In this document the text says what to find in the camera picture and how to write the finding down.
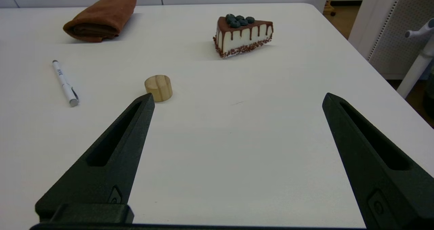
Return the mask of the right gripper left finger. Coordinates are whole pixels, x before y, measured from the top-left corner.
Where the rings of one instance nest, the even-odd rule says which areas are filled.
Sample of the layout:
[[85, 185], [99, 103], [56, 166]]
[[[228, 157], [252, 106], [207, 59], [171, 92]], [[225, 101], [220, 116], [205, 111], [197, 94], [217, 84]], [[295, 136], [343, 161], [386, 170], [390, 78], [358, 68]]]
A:
[[37, 201], [40, 224], [131, 224], [128, 205], [155, 103], [135, 99]]

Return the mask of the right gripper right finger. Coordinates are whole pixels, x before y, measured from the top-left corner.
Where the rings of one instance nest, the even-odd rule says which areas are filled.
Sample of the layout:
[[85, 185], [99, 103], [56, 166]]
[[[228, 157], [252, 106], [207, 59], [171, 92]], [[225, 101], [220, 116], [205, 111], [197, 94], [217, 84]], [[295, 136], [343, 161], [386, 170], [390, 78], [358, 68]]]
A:
[[322, 109], [366, 228], [432, 230], [433, 177], [343, 98]]

